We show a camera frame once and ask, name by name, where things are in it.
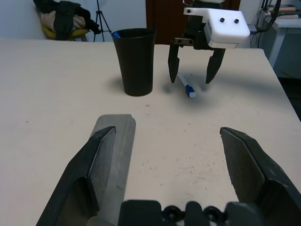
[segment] floor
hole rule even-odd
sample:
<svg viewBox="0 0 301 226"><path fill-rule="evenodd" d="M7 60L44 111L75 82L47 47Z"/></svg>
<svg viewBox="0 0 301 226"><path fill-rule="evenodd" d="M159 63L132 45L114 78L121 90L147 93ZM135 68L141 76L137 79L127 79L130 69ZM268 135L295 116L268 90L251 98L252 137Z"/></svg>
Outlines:
<svg viewBox="0 0 301 226"><path fill-rule="evenodd" d="M278 78L301 121L301 80Z"/></svg>

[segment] blue marker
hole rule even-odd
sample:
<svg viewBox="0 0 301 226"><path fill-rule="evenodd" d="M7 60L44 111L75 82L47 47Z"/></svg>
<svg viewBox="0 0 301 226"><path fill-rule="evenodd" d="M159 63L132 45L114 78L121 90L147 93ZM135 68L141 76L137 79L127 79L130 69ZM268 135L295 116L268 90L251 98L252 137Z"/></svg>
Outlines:
<svg viewBox="0 0 301 226"><path fill-rule="evenodd" d="M120 35L119 35L117 32L114 32L114 33L112 34L112 36L115 37L115 38L120 38Z"/></svg>
<svg viewBox="0 0 301 226"><path fill-rule="evenodd" d="M196 98L196 92L194 91L193 87L191 87L188 82L186 81L185 77L178 73L178 77L180 78L181 82L185 87L186 94L189 98Z"/></svg>

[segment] black jacket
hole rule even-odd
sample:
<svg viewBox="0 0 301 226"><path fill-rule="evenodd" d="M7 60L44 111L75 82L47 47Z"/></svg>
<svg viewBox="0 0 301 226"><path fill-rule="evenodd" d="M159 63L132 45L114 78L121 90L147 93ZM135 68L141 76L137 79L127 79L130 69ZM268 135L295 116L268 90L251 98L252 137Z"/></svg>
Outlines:
<svg viewBox="0 0 301 226"><path fill-rule="evenodd" d="M53 0L33 0L33 2L41 13L50 13L55 10L54 29L56 31L56 40L68 39L73 27L75 11L80 8L80 4Z"/></svg>
<svg viewBox="0 0 301 226"><path fill-rule="evenodd" d="M68 39L75 14L82 16L86 22L86 28L94 33L99 33L98 24L91 20L90 12L80 7L80 4L70 1L56 2L53 0L33 0L37 9L41 13L50 13L55 11L54 29L56 31L56 40Z"/></svg>

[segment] robotic arm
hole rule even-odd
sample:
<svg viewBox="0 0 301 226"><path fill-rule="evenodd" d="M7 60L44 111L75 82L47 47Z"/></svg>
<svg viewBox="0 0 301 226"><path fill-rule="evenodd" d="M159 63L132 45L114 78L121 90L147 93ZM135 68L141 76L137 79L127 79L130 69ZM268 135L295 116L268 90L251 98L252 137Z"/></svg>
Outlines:
<svg viewBox="0 0 301 226"><path fill-rule="evenodd" d="M178 74L180 59L179 47L193 46L194 49L213 50L207 67L206 84L209 84L221 67L223 56L227 48L236 48L250 34L265 32L272 26L277 17L281 0L277 0L274 11L275 16L266 28L247 25L240 11L224 10L221 3L225 0L194 0L185 6L184 14L190 16L190 20L181 38L171 41L168 67L171 82L174 83Z"/></svg>

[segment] tripod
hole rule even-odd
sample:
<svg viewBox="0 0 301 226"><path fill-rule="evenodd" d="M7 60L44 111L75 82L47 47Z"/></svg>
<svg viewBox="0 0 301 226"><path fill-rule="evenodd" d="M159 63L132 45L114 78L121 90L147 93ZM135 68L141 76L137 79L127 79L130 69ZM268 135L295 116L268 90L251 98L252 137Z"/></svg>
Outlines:
<svg viewBox="0 0 301 226"><path fill-rule="evenodd" d="M100 9L99 9L99 3L98 3L98 0L96 0L96 2L97 2L97 11L96 11L96 23L97 23L97 21L98 21L98 18L99 18L99 22L100 22L100 34L102 34L102 36L103 36L103 33L104 32L110 32L110 34L112 34L112 31L110 30L110 28L109 28L109 26L108 26L108 23L107 23L107 21L105 20L105 18L104 18L104 16L103 16L103 12L102 11L100 11ZM108 30L106 30L106 31L104 31L103 30L103 22L102 22L102 18L103 18L103 20L104 20L104 22L105 22L105 25L107 26L107 28L108 28Z"/></svg>

